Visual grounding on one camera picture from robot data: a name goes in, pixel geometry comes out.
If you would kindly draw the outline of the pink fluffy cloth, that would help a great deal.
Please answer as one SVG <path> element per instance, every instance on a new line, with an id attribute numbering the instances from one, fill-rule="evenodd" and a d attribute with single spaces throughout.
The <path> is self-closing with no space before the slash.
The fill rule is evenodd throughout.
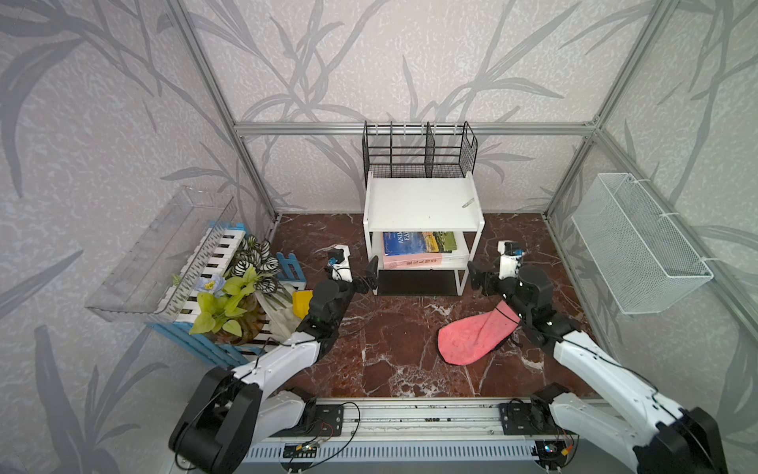
<path id="1" fill-rule="evenodd" d="M 492 311 L 454 321 L 437 333 L 437 348 L 448 365 L 471 365 L 491 353 L 519 326 L 521 318 L 500 302 Z"/>

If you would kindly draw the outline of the white two-tier bookshelf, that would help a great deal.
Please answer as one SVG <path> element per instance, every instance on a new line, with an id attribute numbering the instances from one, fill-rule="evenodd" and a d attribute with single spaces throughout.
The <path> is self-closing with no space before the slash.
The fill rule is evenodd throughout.
<path id="1" fill-rule="evenodd" d="M 485 228 L 472 174 L 463 178 L 376 178 L 367 182 L 363 231 L 369 260 L 377 262 L 376 295 L 460 296 Z M 383 256 L 385 232 L 451 231 L 458 249 L 454 262 L 389 268 Z"/>

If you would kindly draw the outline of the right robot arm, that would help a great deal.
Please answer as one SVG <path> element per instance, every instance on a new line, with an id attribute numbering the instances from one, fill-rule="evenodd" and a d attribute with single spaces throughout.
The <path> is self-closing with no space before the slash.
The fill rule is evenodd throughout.
<path id="1" fill-rule="evenodd" d="M 600 395 L 609 415 L 566 389 L 546 388 L 554 424 L 588 440 L 634 473 L 726 473 L 728 462 L 716 420 L 662 395 L 643 375 L 607 355 L 576 320 L 554 310 L 553 286 L 539 268 L 526 266 L 500 278 L 469 263 L 473 290 L 498 295 L 497 315 L 524 331 L 532 344 Z"/>

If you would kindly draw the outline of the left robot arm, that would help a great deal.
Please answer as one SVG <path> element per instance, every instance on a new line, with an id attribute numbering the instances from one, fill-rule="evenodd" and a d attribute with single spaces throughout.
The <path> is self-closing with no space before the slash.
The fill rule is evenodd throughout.
<path id="1" fill-rule="evenodd" d="M 280 387 L 331 351 L 353 296 L 378 288 L 378 270 L 376 256 L 362 276 L 345 265 L 331 270 L 314 288 L 307 315 L 288 339 L 256 361 L 205 373 L 169 438 L 177 468 L 232 473 L 254 444 L 297 426 L 310 431 L 311 403 Z"/>

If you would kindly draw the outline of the yellow object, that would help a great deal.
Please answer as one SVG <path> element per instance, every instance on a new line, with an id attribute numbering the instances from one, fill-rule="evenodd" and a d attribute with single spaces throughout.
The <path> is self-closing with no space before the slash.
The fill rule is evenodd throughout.
<path id="1" fill-rule="evenodd" d="M 312 297 L 312 290 L 296 290 L 292 294 L 292 311 L 296 317 L 304 319 L 307 316 Z"/>

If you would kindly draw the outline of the pink book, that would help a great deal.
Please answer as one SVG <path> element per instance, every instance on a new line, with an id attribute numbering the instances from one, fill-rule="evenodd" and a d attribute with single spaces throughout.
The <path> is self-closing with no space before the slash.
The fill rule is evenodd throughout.
<path id="1" fill-rule="evenodd" d="M 427 269 L 440 266 L 443 256 L 439 253 L 408 254 L 383 257 L 385 270 Z"/>

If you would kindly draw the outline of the striped leaf plant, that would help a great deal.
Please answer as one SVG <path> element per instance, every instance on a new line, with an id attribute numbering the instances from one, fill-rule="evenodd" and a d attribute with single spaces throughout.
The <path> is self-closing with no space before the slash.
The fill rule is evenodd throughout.
<path id="1" fill-rule="evenodd" d="M 257 292 L 273 295 L 280 289 L 276 277 L 280 272 L 280 262 L 270 250 L 270 241 L 258 239 L 252 234 L 242 240 L 225 276 L 244 278 L 250 269 L 254 269 L 256 273 L 253 284 Z"/>

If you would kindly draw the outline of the green artificial plant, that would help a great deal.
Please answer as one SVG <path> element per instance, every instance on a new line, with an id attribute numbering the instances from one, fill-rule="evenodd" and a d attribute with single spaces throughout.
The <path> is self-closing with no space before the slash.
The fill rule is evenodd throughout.
<path id="1" fill-rule="evenodd" d="M 244 276 L 223 278 L 201 276 L 195 283 L 201 313 L 195 318 L 191 335 L 218 334 L 240 339 L 243 343 L 260 334 L 264 321 L 255 296 L 258 283 L 266 277 L 250 267 Z"/>

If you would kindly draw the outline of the blue white picket crate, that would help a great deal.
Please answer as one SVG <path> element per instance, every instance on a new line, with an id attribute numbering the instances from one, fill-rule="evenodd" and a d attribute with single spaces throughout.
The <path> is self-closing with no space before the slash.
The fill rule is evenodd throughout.
<path id="1" fill-rule="evenodd" d="M 217 245 L 197 246 L 166 297 L 189 281 L 176 319 L 151 328 L 208 365 L 242 365 L 287 339 L 302 316 L 295 294 L 306 280 L 296 257 L 272 252 L 242 224 L 222 232 Z"/>

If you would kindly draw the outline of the clear plastic bin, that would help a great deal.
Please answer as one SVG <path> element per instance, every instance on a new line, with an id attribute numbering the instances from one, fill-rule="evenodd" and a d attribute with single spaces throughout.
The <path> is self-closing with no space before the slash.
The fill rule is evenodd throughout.
<path id="1" fill-rule="evenodd" d="M 85 307 L 109 322 L 174 322 L 236 213 L 229 191 L 182 187 Z"/>

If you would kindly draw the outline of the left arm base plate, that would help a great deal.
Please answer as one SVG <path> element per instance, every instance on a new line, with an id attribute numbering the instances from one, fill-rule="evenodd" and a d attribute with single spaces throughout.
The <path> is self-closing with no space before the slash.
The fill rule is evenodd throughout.
<path id="1" fill-rule="evenodd" d="M 345 407 L 343 405 L 307 405 L 300 421 L 290 429 L 276 433 L 279 438 L 333 438 L 343 432 Z"/>

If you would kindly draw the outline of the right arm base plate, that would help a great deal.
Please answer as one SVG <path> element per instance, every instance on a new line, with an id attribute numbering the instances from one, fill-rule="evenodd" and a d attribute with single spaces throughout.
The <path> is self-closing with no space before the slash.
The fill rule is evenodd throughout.
<path id="1" fill-rule="evenodd" d="M 564 432 L 552 417 L 531 402 L 519 398 L 497 405 L 499 422 L 507 436 L 562 436 Z"/>

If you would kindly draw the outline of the aluminium mounting rail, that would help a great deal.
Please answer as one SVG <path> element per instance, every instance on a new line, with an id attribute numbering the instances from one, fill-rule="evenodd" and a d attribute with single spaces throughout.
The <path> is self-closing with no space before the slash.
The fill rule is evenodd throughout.
<path id="1" fill-rule="evenodd" d="M 564 432 L 562 436 L 507 436 L 501 429 L 497 410 L 497 405 L 507 401 L 497 398 L 324 399 L 317 404 L 345 407 L 340 436 L 279 438 L 273 434 L 261 442 L 321 442 L 337 448 L 361 442 L 473 442 L 478 446 L 493 442 L 534 444 L 587 440 L 596 444 L 623 444 L 629 448 L 649 441 L 649 436 L 623 420 L 609 405 L 598 400 L 582 400 L 572 393 L 557 399 L 560 406 L 554 423 Z"/>

